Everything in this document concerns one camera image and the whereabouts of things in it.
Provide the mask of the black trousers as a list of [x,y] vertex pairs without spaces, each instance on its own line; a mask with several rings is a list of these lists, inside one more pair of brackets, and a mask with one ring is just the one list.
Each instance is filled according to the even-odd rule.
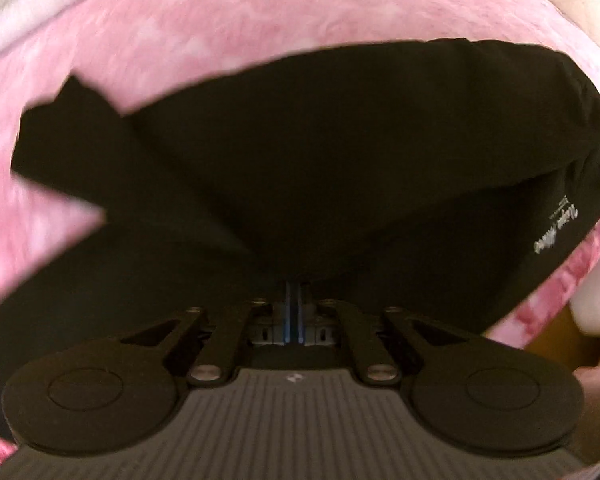
[[294,55],[130,114],[71,77],[12,170],[107,221],[0,304],[2,438],[23,364],[291,282],[487,330],[600,220],[600,94],[563,53],[465,39]]

